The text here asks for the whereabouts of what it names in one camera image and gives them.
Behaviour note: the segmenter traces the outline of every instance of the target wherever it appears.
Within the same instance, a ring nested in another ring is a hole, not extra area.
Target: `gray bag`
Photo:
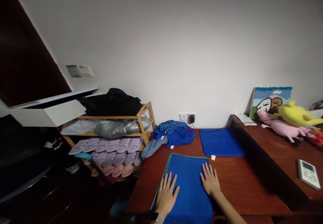
[[[141,120],[144,129],[148,129],[150,127],[148,117],[143,115]],[[94,132],[104,138],[117,138],[140,132],[140,126],[135,119],[103,120],[95,127]]]

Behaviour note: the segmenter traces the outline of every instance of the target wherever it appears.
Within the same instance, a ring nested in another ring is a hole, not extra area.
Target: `hand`
[[[220,183],[218,180],[218,177],[216,175],[216,171],[214,169],[214,173],[212,171],[212,166],[210,165],[210,169],[207,165],[207,163],[202,164],[202,168],[203,168],[203,174],[200,173],[200,177],[201,177],[201,181],[203,184],[203,188],[205,189],[205,192],[207,192],[207,194],[209,195],[216,195],[217,193],[221,193],[220,190]]]
[[[163,220],[165,220],[166,216],[168,213],[171,212],[171,210],[174,207],[178,192],[179,192],[179,186],[177,186],[174,195],[173,195],[173,190],[175,186],[175,182],[177,179],[177,175],[175,175],[174,180],[171,183],[172,179],[172,172],[169,173],[169,178],[167,180],[167,175],[165,175],[165,179],[161,179],[160,186],[159,186],[159,191],[157,195],[157,200],[156,200],[156,211]]]

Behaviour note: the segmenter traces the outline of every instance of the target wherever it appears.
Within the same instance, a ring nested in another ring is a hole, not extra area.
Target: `wristwatch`
[[[163,224],[164,220],[163,218],[160,216],[160,214],[158,214],[157,212],[153,213],[151,216],[150,216],[150,219],[149,219],[150,222],[152,221],[155,221],[155,222],[158,222],[158,224]]]

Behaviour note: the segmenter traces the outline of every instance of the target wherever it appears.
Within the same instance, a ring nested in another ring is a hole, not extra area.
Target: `white paper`
[[[249,126],[249,125],[257,125],[255,122],[253,122],[253,120],[251,120],[250,117],[244,115],[244,114],[235,114],[237,116],[237,118],[240,119],[241,122],[243,122],[243,124],[245,126]]]

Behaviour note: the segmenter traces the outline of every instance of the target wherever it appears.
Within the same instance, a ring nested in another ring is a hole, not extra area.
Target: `pile of blue clothes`
[[[190,144],[195,138],[195,130],[185,122],[169,120],[157,126],[151,134],[149,144],[142,150],[141,157],[150,157],[162,144],[167,148],[180,144]]]

